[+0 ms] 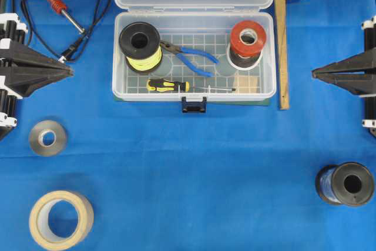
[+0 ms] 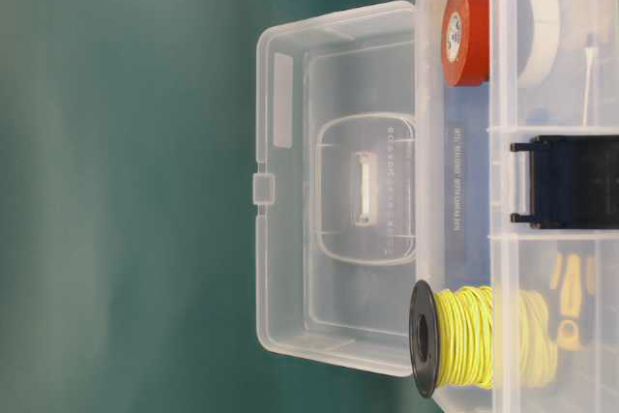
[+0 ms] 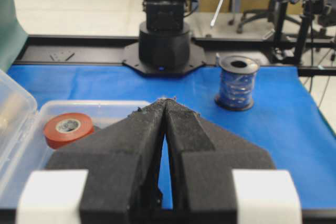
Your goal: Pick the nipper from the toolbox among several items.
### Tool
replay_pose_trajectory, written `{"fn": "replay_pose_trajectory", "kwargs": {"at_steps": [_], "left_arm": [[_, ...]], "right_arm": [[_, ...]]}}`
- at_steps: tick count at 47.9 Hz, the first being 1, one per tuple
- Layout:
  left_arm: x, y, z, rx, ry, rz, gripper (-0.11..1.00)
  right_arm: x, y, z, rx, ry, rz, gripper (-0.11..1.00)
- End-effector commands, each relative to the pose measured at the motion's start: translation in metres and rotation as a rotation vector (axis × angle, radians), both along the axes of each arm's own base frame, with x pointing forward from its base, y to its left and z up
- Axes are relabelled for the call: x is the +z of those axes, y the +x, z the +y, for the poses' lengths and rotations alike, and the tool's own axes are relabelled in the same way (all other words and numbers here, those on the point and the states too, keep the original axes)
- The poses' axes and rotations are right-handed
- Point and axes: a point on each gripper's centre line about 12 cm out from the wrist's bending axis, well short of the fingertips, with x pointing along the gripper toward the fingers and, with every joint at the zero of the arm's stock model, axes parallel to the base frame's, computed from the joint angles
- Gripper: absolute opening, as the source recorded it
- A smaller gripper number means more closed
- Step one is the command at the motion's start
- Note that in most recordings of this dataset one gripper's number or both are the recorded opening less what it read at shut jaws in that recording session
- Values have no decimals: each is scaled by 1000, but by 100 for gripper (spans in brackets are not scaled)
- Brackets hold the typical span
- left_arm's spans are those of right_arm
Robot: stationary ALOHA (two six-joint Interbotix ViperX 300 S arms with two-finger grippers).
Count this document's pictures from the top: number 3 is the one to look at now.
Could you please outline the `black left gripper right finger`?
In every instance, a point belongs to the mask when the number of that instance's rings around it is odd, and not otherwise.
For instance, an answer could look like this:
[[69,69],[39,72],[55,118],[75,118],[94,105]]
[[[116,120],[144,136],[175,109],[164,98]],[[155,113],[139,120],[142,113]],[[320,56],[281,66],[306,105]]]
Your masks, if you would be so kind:
[[174,205],[190,223],[302,223],[287,170],[263,148],[167,100]]

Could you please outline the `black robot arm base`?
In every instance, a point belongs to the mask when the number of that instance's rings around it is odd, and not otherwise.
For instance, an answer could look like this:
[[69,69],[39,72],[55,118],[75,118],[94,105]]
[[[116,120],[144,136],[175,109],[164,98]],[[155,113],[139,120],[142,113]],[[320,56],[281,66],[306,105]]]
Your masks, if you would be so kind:
[[122,63],[146,75],[184,75],[206,65],[184,21],[187,0],[143,0],[146,20],[138,42],[124,48]]

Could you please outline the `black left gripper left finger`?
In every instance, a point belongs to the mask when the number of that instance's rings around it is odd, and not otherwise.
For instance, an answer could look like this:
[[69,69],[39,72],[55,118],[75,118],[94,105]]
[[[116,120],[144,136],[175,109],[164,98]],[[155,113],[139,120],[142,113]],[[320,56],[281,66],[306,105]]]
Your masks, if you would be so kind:
[[17,223],[144,223],[160,169],[163,99],[56,150],[33,172]]

